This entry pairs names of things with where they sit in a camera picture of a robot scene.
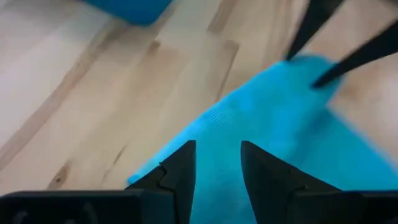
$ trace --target blue fabric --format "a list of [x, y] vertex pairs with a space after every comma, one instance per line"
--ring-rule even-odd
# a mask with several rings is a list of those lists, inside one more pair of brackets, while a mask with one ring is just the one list
[[331, 62], [301, 56], [279, 62], [211, 107], [169, 142], [130, 183], [189, 139], [197, 140], [192, 223], [255, 223], [243, 182], [242, 140], [343, 190], [398, 189], [386, 157], [326, 108], [338, 87], [310, 89]]
[[84, 0], [108, 13], [138, 25], [157, 20], [172, 0]]

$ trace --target wooden floor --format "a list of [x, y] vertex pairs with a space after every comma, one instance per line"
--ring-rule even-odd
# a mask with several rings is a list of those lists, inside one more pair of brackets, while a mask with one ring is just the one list
[[[190, 121], [280, 60], [304, 0], [175, 0], [152, 27], [73, 0], [0, 0], [0, 194], [121, 189]], [[398, 16], [347, 0], [305, 49], [340, 59]], [[331, 107], [398, 161], [398, 55]]]

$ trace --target blue towel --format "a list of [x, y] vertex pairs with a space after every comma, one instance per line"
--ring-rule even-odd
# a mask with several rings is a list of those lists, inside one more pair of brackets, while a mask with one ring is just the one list
[[339, 189], [398, 189], [386, 155], [326, 108], [339, 81], [310, 88], [331, 66], [318, 56], [273, 65], [192, 122], [130, 183], [194, 139], [197, 184], [191, 223], [256, 223], [240, 161], [241, 141], [248, 140]]

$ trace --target wood grain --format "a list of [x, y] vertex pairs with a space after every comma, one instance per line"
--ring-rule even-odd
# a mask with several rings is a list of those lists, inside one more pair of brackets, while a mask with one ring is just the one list
[[[0, 1], [0, 18], [31, 33], [0, 22], [0, 40], [17, 37], [0, 44], [11, 51], [0, 53], [0, 194], [125, 187], [198, 115], [283, 59], [307, 3], [178, 0], [136, 27], [80, 2], [33, 1]], [[383, 1], [347, 0], [303, 52], [339, 60], [396, 16]], [[331, 102], [393, 158], [396, 60], [350, 72]]]

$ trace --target blue object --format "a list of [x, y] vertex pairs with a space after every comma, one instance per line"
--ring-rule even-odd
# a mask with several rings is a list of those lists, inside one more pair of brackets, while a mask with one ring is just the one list
[[133, 24], [148, 26], [172, 0], [84, 0]]
[[256, 223], [240, 161], [241, 141], [248, 140], [342, 190], [398, 189], [387, 157], [326, 108], [338, 82], [310, 88], [331, 66], [317, 56], [273, 65], [186, 127], [130, 183], [194, 139], [197, 183], [191, 223]]

